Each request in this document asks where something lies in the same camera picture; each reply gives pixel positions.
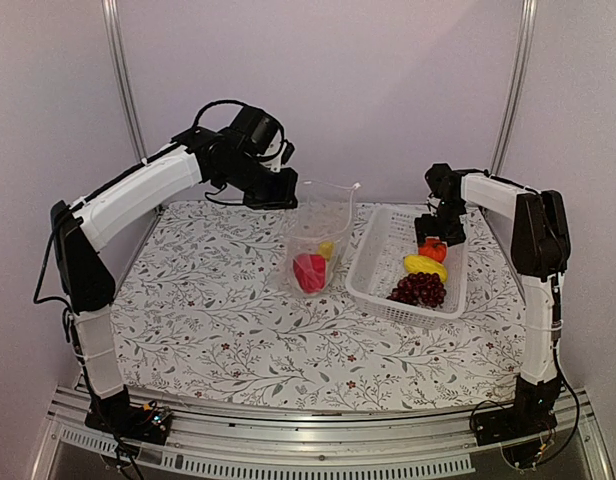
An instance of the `table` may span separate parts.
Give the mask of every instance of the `table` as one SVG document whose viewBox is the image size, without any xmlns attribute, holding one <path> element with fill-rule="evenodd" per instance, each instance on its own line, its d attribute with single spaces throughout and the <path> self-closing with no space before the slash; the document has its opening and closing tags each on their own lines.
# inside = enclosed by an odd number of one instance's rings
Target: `table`
<svg viewBox="0 0 616 480">
<path fill-rule="evenodd" d="M 281 287 L 284 212 L 174 202 L 113 305 L 127 384 L 310 410 L 410 410 L 508 400 L 524 307 L 483 216 L 469 211 L 467 309 L 435 331 L 360 312 L 344 279 L 375 205 L 360 204 L 327 294 Z"/>
</svg>

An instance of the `yellow object in container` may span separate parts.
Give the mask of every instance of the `yellow object in container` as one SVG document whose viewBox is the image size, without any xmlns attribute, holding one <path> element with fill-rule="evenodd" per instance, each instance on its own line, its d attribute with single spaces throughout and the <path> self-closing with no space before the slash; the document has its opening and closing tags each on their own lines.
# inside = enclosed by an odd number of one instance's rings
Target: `yellow object in container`
<svg viewBox="0 0 616 480">
<path fill-rule="evenodd" d="M 404 258 L 404 267 L 408 273 L 436 273 L 442 283 L 448 280 L 448 270 L 441 263 L 425 255 L 408 255 Z"/>
<path fill-rule="evenodd" d="M 317 255 L 321 255 L 326 261 L 330 261 L 334 252 L 335 244 L 333 242 L 321 242 L 319 248 L 317 248 Z"/>
</svg>

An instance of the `floral pattern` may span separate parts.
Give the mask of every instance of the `floral pattern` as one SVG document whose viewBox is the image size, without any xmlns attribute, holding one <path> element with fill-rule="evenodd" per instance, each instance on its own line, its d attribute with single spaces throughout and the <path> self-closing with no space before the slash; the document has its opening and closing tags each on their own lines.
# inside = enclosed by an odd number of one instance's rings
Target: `floral pattern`
<svg viewBox="0 0 616 480">
<path fill-rule="evenodd" d="M 373 208 L 359 206 L 350 248 L 327 293 L 306 299 L 283 288 L 279 273 L 284 212 L 170 204 L 113 306 L 126 383 L 318 410 L 511 398 L 524 307 L 481 213 L 468 215 L 466 312 L 427 331 L 362 313 L 346 292 L 344 279 Z"/>
</svg>

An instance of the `white wall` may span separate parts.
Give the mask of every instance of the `white wall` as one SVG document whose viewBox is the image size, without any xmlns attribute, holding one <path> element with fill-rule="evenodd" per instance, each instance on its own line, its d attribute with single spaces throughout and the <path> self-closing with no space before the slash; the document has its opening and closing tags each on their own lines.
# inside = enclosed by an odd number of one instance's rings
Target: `white wall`
<svg viewBox="0 0 616 480">
<path fill-rule="evenodd" d="M 539 3 L 503 174 L 564 196 L 573 252 L 562 358 L 616 469 L 616 0 Z"/>
<path fill-rule="evenodd" d="M 61 308 L 32 305 L 50 207 L 133 162 L 101 2 L 0 0 L 0 480 L 26 477 L 55 386 L 76 373 Z M 105 252 L 115 274 L 144 229 Z"/>
<path fill-rule="evenodd" d="M 119 9 L 150 150 L 205 103 L 238 98 L 285 125 L 301 177 L 360 181 L 362 199 L 414 202 L 428 193 L 433 162 L 489 166 L 521 4 L 126 0 Z M 217 128 L 234 113 L 204 120 Z"/>
</svg>

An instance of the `grapes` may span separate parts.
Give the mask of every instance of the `grapes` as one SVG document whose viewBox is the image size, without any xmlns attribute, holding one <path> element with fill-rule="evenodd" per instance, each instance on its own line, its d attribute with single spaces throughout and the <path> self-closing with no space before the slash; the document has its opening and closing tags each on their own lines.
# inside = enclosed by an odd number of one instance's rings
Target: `grapes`
<svg viewBox="0 0 616 480">
<path fill-rule="evenodd" d="M 399 280 L 386 298 L 406 305 L 437 308 L 443 305 L 447 293 L 437 273 L 411 273 Z"/>
</svg>

